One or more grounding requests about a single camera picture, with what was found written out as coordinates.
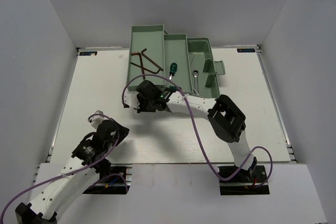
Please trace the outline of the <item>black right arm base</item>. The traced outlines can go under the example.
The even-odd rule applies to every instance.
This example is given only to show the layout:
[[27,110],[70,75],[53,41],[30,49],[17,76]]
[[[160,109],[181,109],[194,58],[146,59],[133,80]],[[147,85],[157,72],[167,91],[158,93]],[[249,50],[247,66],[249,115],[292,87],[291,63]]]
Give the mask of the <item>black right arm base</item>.
[[262,184],[267,178],[264,165],[257,165],[250,178],[238,173],[231,180],[219,181],[221,196],[254,196],[269,195],[270,190],[267,183]]

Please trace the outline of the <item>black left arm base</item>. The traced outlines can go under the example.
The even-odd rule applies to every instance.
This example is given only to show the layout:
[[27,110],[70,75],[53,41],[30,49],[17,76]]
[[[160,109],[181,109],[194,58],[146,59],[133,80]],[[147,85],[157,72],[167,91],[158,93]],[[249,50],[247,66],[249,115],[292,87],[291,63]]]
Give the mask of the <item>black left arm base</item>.
[[126,195],[131,186],[132,165],[112,165],[106,175],[86,189],[86,195]]

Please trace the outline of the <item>large brown hex key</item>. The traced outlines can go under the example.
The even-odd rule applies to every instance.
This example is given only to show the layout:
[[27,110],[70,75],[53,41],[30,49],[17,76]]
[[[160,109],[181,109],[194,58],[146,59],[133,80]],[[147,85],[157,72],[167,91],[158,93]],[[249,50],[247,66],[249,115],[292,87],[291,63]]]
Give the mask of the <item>large brown hex key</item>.
[[145,67],[144,67],[144,64],[143,64],[143,59],[142,59],[142,53],[145,52],[147,49],[144,48],[141,52],[131,52],[131,56],[139,56],[139,61],[140,61],[140,64],[137,65],[136,63],[134,62],[130,62],[130,64],[138,67],[141,69],[141,72],[142,74],[145,74]]

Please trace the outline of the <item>green toolbox with clear lid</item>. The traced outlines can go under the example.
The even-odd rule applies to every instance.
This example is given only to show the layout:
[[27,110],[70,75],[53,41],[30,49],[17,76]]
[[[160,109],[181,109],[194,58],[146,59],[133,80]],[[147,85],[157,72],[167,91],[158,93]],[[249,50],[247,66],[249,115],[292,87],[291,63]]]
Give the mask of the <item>green toolbox with clear lid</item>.
[[[141,52],[163,68],[158,74],[151,74],[133,66],[130,62],[140,64],[139,56],[131,52]],[[157,71],[158,68],[142,56],[145,68]],[[198,70],[199,94],[204,98],[217,98],[220,95],[218,76],[225,74],[222,61],[215,61],[208,38],[188,38],[186,34],[169,34],[163,25],[132,26],[127,73],[128,91],[135,92],[143,80],[149,80],[158,88],[169,87],[169,70],[171,63],[177,63],[177,72],[172,78],[185,93],[194,93],[193,70]]]

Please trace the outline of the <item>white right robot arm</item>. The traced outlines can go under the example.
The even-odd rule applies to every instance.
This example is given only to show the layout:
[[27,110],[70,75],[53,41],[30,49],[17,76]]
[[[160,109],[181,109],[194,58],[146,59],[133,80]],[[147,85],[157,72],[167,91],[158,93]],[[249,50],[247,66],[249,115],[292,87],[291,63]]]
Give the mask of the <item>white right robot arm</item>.
[[241,183],[249,182],[256,175],[257,160],[251,153],[245,133],[245,115],[226,95],[218,98],[201,98],[181,94],[177,88],[159,89],[149,80],[138,85],[138,112],[167,111],[192,112],[194,117],[206,119],[215,135],[228,144],[234,158],[237,174],[233,177]]

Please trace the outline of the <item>thin brown hex key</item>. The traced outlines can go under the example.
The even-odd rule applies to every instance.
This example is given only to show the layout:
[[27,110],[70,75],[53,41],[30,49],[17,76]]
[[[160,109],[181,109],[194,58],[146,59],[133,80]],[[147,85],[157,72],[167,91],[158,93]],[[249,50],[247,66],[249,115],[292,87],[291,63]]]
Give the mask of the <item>thin brown hex key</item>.
[[157,71],[152,71],[152,70],[150,70],[150,69],[148,69],[148,68],[145,68],[145,67],[143,67],[143,66],[141,66],[141,65],[138,65],[138,64],[136,64],[136,63],[133,63],[133,62],[131,62],[130,64],[133,65],[133,66],[136,66],[136,67],[140,68],[140,69],[143,70],[143,71],[147,71],[147,72],[149,72],[149,73],[151,73],[151,74],[158,74],[158,73],[161,71],[160,68],[159,68]]

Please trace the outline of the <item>dark green screwdriver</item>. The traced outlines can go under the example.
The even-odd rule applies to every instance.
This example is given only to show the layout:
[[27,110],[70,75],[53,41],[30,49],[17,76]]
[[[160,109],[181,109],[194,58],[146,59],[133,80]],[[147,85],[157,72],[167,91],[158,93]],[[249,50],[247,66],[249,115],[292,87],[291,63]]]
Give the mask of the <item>dark green screwdriver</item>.
[[170,65],[170,70],[169,70],[169,79],[172,80],[172,78],[175,76],[177,72],[177,63],[176,62],[173,62],[171,63]]

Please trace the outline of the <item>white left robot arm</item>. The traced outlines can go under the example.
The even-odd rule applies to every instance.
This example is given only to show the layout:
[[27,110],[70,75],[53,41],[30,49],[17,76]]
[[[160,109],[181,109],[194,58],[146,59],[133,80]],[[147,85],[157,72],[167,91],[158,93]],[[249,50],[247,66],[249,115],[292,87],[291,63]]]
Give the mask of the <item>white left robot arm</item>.
[[107,156],[130,130],[112,119],[92,122],[92,126],[95,131],[79,142],[59,175],[45,181],[45,189],[29,203],[16,207],[18,223],[57,223],[83,192],[115,176]]

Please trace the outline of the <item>medium brown hex key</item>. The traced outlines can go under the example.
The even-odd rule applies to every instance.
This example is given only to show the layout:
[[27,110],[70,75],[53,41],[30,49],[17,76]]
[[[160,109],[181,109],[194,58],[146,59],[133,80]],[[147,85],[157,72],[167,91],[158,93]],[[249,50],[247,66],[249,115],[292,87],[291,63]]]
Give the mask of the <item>medium brown hex key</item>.
[[141,51],[141,55],[147,59],[151,64],[153,64],[154,66],[156,66],[160,71],[163,71],[163,68],[161,66],[159,66],[155,61],[153,61],[150,57],[148,57],[145,52],[147,51],[146,48],[144,48],[142,51]]

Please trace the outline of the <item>large silver ratchet wrench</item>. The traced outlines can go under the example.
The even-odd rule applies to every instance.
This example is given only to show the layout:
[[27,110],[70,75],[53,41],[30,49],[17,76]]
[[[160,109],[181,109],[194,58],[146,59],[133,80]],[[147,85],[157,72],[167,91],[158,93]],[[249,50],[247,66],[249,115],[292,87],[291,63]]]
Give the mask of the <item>large silver ratchet wrench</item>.
[[199,75],[199,71],[198,71],[198,70],[193,70],[193,76],[194,76],[194,90],[195,90],[196,92],[199,92],[198,75]]

